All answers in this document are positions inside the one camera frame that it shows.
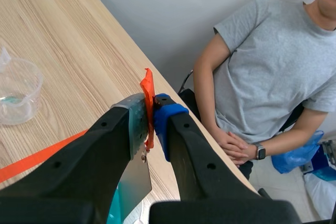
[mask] blue plastic bag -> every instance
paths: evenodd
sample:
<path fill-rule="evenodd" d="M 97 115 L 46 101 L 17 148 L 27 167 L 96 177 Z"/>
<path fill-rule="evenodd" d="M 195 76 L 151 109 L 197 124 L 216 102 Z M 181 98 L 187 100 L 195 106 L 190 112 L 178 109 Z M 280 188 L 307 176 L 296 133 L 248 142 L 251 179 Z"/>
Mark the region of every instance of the blue plastic bag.
<path fill-rule="evenodd" d="M 279 173 L 288 173 L 294 168 L 305 165 L 314 157 L 319 149 L 317 144 L 323 137 L 323 131 L 316 131 L 310 140 L 298 149 L 290 152 L 272 156 L 272 163 L 274 168 Z"/>

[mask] gray t-shirt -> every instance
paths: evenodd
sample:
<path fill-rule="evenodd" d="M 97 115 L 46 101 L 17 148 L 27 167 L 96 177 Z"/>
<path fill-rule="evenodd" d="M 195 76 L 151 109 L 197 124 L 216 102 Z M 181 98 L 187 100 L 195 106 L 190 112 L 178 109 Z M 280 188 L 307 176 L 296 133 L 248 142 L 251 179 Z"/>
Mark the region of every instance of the gray t-shirt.
<path fill-rule="evenodd" d="M 249 143 L 273 137 L 293 109 L 336 108 L 336 31 L 303 3 L 255 0 L 214 27 L 232 55 L 214 72 L 216 122 Z"/>

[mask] smartwatch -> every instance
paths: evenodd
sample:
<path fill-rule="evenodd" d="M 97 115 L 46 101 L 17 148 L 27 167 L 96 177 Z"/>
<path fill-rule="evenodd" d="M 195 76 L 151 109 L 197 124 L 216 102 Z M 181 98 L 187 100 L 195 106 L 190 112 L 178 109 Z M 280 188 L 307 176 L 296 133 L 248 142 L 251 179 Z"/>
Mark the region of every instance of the smartwatch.
<path fill-rule="evenodd" d="M 257 147 L 257 160 L 262 160 L 266 157 L 266 149 L 259 143 L 254 144 Z"/>

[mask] clear plastic container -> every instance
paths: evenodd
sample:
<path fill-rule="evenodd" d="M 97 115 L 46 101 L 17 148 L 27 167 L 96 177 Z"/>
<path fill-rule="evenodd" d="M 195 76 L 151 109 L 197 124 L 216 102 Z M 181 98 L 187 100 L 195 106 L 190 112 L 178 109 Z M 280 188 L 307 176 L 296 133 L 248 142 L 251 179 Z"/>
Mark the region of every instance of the clear plastic container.
<path fill-rule="evenodd" d="M 27 122 L 39 107 L 43 76 L 30 61 L 0 55 L 0 124 Z"/>

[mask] blue gripper pad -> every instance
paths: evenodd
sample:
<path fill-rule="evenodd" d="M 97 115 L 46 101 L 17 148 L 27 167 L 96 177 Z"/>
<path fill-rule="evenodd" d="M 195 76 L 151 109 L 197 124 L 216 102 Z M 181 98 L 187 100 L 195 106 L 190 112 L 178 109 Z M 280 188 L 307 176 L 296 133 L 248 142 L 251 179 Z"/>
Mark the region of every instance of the blue gripper pad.
<path fill-rule="evenodd" d="M 145 106 L 145 96 L 143 93 L 133 94 L 124 100 L 112 105 L 129 110 L 129 138 L 131 160 L 138 152 L 148 135 L 148 119 Z"/>
<path fill-rule="evenodd" d="M 155 97 L 161 97 L 161 98 L 169 98 L 170 96 L 167 94 L 158 94 Z M 169 158 L 169 150 L 168 150 L 168 139 L 167 139 L 167 121 L 170 116 L 181 114 L 181 113 L 187 113 L 189 114 L 189 110 L 185 107 L 183 107 L 180 104 L 175 103 L 172 100 L 173 104 L 168 104 L 160 107 L 159 109 L 154 109 L 154 129 L 157 134 L 157 137 L 159 138 L 159 141 L 161 143 L 164 157 L 168 162 L 170 162 Z"/>

